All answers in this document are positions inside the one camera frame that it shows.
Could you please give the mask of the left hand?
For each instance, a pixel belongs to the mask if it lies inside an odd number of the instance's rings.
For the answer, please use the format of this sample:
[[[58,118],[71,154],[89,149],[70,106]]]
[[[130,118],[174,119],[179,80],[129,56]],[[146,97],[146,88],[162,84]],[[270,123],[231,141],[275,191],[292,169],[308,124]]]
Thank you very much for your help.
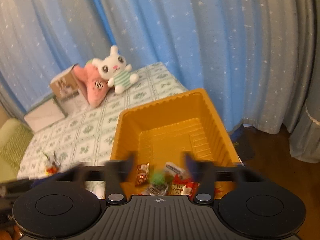
[[[22,236],[23,233],[16,225],[0,229],[0,240],[20,240]]]

